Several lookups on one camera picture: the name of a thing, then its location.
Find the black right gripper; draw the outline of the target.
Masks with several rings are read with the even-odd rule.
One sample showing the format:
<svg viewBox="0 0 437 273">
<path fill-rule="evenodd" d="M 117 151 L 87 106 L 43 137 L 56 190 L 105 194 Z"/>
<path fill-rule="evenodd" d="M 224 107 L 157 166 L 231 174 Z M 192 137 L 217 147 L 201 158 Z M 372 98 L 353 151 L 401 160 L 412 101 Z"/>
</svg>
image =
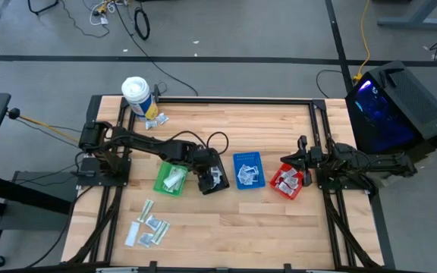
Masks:
<svg viewBox="0 0 437 273">
<path fill-rule="evenodd" d="M 312 177 L 309 168 L 319 168 L 323 162 L 323 152 L 320 146 L 312 146 L 309 151 L 309 166 L 303 160 L 307 156 L 307 137 L 301 135 L 297 141 L 298 150 L 292 155 L 281 157 L 282 162 L 293 162 L 291 166 L 303 175 L 303 187 L 308 187 L 312 184 Z"/>
</svg>

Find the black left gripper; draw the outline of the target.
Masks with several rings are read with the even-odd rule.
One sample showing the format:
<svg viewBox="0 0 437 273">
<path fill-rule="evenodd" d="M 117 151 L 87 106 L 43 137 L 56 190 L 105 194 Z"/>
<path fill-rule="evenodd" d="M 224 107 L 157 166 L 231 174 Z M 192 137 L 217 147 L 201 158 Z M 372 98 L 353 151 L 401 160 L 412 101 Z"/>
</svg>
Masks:
<svg viewBox="0 0 437 273">
<path fill-rule="evenodd" d="M 203 195 L 209 194 L 213 189 L 213 178 L 219 179 L 222 176 L 219 153 L 213 148 L 198 146 L 192 151 L 189 170 L 198 176 L 200 192 Z"/>
</svg>

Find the long white ridged packet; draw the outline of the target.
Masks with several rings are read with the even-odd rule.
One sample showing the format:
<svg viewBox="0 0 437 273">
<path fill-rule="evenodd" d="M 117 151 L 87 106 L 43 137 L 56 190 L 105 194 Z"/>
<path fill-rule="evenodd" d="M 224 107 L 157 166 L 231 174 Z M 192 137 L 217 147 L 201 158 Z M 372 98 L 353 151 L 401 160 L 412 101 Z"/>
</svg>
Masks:
<svg viewBox="0 0 437 273">
<path fill-rule="evenodd" d="M 166 177 L 166 179 L 163 180 L 164 185 L 170 189 L 175 186 L 178 182 L 181 182 L 181 180 L 185 177 L 186 171 L 180 169 L 180 168 L 172 168 L 170 171 L 170 174 Z"/>
</svg>

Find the black plastic basket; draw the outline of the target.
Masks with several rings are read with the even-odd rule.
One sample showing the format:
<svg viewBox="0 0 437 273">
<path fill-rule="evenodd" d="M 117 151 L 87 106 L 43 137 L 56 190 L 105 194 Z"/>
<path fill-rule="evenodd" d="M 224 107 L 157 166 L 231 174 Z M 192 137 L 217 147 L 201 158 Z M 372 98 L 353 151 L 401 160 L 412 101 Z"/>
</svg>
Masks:
<svg viewBox="0 0 437 273">
<path fill-rule="evenodd" d="M 225 173 L 225 169 L 223 167 L 222 160 L 221 160 L 220 156 L 219 156 L 218 164 L 220 165 L 220 168 L 222 170 L 222 176 L 219 178 L 221 180 L 221 183 L 217 187 L 213 187 L 213 189 L 211 190 L 211 192 L 209 194 L 215 193 L 215 192 L 220 191 L 220 190 L 225 190 L 225 189 L 228 189 L 230 187 L 230 184 L 228 182 L 228 178 L 227 178 L 227 175 Z"/>
</svg>

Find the blue plastic basket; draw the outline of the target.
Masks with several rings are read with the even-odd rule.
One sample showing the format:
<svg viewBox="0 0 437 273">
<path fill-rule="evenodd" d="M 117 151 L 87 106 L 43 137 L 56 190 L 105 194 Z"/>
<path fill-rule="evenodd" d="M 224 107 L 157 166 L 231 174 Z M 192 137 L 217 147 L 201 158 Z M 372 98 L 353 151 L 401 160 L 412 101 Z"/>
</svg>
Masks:
<svg viewBox="0 0 437 273">
<path fill-rule="evenodd" d="M 233 155 L 233 162 L 236 184 L 239 190 L 252 190 L 264 187 L 266 185 L 262 161 L 259 152 L 236 153 Z M 256 166 L 259 170 L 259 174 L 256 176 L 256 180 L 253 180 L 253 182 L 248 185 L 241 184 L 237 178 L 242 165 L 247 165 L 249 167 Z"/>
</svg>

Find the red plastic basket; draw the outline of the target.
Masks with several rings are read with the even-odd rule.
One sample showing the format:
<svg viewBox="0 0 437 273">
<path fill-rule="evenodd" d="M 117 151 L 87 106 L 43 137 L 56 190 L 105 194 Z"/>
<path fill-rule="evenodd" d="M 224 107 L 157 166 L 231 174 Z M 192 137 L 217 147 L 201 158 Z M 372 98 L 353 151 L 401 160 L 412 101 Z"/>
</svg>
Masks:
<svg viewBox="0 0 437 273">
<path fill-rule="evenodd" d="M 282 174 L 286 174 L 286 172 L 289 171 L 289 170 L 292 169 L 292 168 L 293 168 L 293 167 L 290 166 L 290 165 L 288 165 L 288 164 L 282 164 L 281 167 L 276 171 L 275 175 L 272 177 L 272 179 L 271 179 L 270 182 L 269 182 L 269 185 L 270 185 L 270 187 L 271 187 L 273 190 L 277 191 L 277 192 L 278 192 L 279 194 L 281 194 L 284 198 L 289 199 L 289 200 L 294 200 L 294 199 L 297 197 L 297 195 L 299 194 L 299 192 L 301 191 L 301 189 L 302 189 L 302 187 L 303 187 L 302 184 L 299 184 L 299 185 L 300 185 L 300 188 L 299 188 L 298 190 L 295 190 L 294 193 L 293 193 L 291 196 L 289 196 L 288 194 L 286 194 L 286 193 L 280 191 L 279 189 L 277 189 L 277 188 L 276 188 L 276 185 L 277 185 L 277 184 L 280 184 L 280 183 L 278 182 L 278 178 L 279 178 Z"/>
</svg>

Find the green plastic basket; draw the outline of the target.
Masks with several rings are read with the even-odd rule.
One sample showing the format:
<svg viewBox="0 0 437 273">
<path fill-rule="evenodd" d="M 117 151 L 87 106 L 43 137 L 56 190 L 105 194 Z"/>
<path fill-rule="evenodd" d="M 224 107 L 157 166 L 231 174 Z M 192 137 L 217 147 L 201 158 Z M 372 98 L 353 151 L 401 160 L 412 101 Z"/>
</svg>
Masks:
<svg viewBox="0 0 437 273">
<path fill-rule="evenodd" d="M 185 177 L 181 180 L 181 182 L 178 182 L 178 184 L 180 184 L 180 183 L 183 184 L 182 189 L 181 189 L 179 194 L 176 194 L 176 193 L 167 193 L 167 192 L 165 192 L 163 190 L 163 184 L 164 184 L 163 180 L 166 179 L 166 177 L 170 174 L 170 171 L 171 171 L 172 168 L 180 168 L 180 169 L 182 169 L 182 170 L 187 172 Z M 180 165 L 173 165 L 173 164 L 170 164 L 170 163 L 167 163 L 167 162 L 163 162 L 161 164 L 161 166 L 160 166 L 159 173 L 158 173 L 158 176 L 157 176 L 156 181 L 154 183 L 153 189 L 156 192 L 159 192 L 159 193 L 165 193 L 165 194 L 172 195 L 172 196 L 180 196 L 181 192 L 182 192 L 182 190 L 184 188 L 184 184 L 185 184 L 185 181 L 186 181 L 186 178 L 187 178 L 187 174 L 188 174 L 188 170 L 185 167 L 180 166 Z"/>
</svg>

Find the dark grey foil packet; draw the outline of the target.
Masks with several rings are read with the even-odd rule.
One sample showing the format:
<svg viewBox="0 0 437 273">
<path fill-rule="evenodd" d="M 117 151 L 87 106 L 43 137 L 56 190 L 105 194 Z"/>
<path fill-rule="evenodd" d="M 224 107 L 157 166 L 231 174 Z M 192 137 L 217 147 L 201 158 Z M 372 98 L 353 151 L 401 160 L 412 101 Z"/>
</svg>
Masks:
<svg viewBox="0 0 437 273">
<path fill-rule="evenodd" d="M 161 227 L 162 221 L 155 218 L 154 215 L 150 215 L 146 220 L 146 225 L 150 227 L 152 231 L 157 231 Z"/>
<path fill-rule="evenodd" d="M 139 238 L 139 240 L 138 240 L 138 243 L 139 243 L 141 246 L 144 246 L 144 247 L 146 247 L 146 248 L 150 248 L 150 247 L 151 247 L 151 243 L 152 243 L 152 239 L 153 239 L 153 237 L 154 237 L 154 234 L 150 234 L 150 233 L 142 233 L 141 236 L 140 236 L 140 238 Z"/>
</svg>

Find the white wipes canister blue label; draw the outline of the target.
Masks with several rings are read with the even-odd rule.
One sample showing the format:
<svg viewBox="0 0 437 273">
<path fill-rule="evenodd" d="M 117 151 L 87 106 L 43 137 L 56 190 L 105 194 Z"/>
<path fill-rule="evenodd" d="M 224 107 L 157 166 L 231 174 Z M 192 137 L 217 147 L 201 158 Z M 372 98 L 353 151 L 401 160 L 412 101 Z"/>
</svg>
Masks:
<svg viewBox="0 0 437 273">
<path fill-rule="evenodd" d="M 141 120 L 154 120 L 159 114 L 149 85 L 142 77 L 128 77 L 121 84 L 121 91 L 132 112 Z"/>
</svg>

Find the black computer tower blue glow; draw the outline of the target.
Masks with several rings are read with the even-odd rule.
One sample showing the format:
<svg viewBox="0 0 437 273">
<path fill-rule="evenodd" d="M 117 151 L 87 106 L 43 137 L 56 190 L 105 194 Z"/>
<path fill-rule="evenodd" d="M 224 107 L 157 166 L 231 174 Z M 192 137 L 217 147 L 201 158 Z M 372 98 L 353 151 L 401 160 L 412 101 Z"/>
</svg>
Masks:
<svg viewBox="0 0 437 273">
<path fill-rule="evenodd" d="M 361 152 L 417 163 L 437 150 L 437 99 L 401 61 L 367 71 L 344 100 Z"/>
</svg>

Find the grey desk leg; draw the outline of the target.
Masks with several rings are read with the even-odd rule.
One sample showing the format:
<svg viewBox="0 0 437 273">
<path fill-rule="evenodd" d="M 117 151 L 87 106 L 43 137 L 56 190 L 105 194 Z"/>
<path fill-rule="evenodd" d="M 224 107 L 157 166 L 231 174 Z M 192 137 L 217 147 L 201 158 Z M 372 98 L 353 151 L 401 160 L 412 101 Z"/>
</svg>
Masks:
<svg viewBox="0 0 437 273">
<path fill-rule="evenodd" d="M 430 14 L 437 8 L 437 0 L 423 0 L 423 3 L 410 17 L 381 17 L 377 25 L 417 30 L 437 30 L 437 18 Z"/>
</svg>

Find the black aluminium table frame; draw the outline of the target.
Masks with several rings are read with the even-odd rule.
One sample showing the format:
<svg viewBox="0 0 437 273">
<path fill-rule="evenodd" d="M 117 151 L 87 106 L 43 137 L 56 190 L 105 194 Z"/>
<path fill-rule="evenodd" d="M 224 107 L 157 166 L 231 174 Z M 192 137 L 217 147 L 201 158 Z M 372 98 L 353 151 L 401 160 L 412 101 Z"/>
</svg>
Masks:
<svg viewBox="0 0 437 273">
<path fill-rule="evenodd" d="M 159 107 L 169 120 L 149 134 L 208 140 L 222 152 L 229 179 L 234 178 L 233 155 L 238 152 L 259 152 L 265 178 L 270 179 L 280 168 L 280 158 L 296 150 L 300 135 L 309 143 L 324 141 L 323 116 L 338 142 L 354 143 L 340 99 L 165 97 Z M 130 160 L 118 217 L 102 234 L 98 259 L 142 273 L 285 272 L 332 269 L 336 261 L 347 261 L 344 240 L 330 238 L 324 196 L 316 186 L 302 189 L 294 200 L 270 187 L 239 190 L 235 185 L 205 196 L 190 175 L 182 194 L 170 196 L 153 189 L 160 158 L 134 151 Z M 146 220 L 137 220 L 147 199 L 154 203 L 146 220 L 154 215 L 170 224 L 161 243 L 152 242 L 150 248 L 138 243 L 142 233 L 156 232 Z M 124 242 L 132 221 L 139 222 L 140 229 L 129 247 Z"/>
</svg>

